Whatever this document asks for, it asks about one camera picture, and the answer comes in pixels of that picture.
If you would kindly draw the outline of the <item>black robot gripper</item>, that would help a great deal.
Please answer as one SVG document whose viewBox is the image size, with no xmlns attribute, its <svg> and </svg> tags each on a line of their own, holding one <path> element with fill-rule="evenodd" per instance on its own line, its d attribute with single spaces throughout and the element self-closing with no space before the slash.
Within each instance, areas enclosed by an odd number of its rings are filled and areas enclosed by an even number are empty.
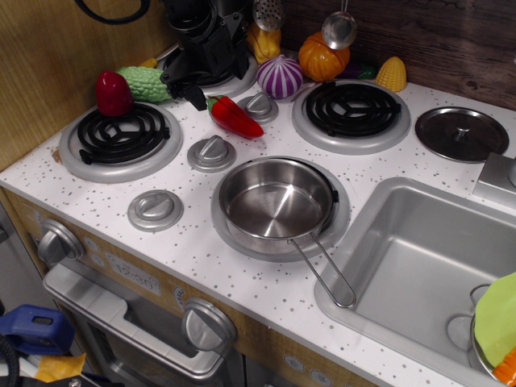
<svg viewBox="0 0 516 387">
<path fill-rule="evenodd" d="M 200 84 L 207 78 L 232 75 L 243 80 L 248 71 L 246 31 L 239 12 L 220 16 L 215 11 L 170 19 L 180 48 L 161 75 L 169 94 L 184 98 L 198 111 L 207 109 Z"/>
</svg>

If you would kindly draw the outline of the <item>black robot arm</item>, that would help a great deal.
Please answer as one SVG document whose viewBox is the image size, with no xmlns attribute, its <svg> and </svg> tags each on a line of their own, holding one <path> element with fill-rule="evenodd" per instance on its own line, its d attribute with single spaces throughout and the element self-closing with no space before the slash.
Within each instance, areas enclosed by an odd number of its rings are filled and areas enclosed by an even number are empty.
<svg viewBox="0 0 516 387">
<path fill-rule="evenodd" d="M 205 110 L 202 87 L 228 78 L 247 79 L 256 64 L 247 47 L 249 1 L 165 1 L 178 48 L 160 79 L 172 98 Z"/>
</svg>

